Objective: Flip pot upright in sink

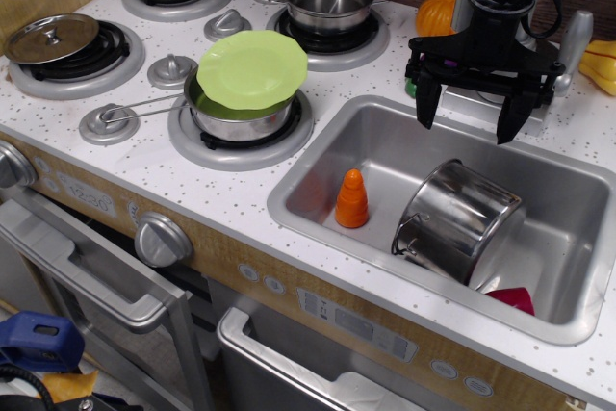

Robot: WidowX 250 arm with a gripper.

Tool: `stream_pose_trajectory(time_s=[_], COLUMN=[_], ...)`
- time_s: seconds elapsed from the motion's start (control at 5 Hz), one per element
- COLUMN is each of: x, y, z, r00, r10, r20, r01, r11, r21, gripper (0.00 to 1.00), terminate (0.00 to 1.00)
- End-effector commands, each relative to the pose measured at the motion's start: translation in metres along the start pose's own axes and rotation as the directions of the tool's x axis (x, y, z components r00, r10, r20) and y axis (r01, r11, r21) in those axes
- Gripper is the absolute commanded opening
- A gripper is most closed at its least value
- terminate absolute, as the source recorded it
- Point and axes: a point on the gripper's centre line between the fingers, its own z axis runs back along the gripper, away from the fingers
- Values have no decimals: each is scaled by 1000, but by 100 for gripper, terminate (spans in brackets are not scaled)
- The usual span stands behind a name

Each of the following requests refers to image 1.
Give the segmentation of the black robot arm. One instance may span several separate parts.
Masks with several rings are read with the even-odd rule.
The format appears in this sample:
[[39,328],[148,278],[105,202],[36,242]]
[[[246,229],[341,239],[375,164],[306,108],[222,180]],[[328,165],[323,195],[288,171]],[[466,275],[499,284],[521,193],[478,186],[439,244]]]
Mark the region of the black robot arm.
[[565,65],[555,51],[540,53],[523,46],[519,30],[545,40],[560,28],[561,0],[468,0],[470,22],[448,36],[410,39],[406,67],[415,85],[418,122],[430,128],[442,87],[453,86],[499,95],[503,99],[497,142],[512,141],[532,111],[554,97]]

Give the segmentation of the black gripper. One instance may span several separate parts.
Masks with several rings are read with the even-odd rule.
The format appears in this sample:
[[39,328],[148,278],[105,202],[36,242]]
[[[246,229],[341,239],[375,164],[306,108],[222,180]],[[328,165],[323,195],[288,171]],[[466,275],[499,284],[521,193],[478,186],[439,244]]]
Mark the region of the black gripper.
[[550,47],[533,51],[516,39],[526,10],[475,7],[470,25],[448,36],[409,41],[406,77],[416,85],[417,120],[430,129],[444,86],[478,90],[504,98],[497,124],[497,144],[514,140],[532,111],[553,95],[565,65]]

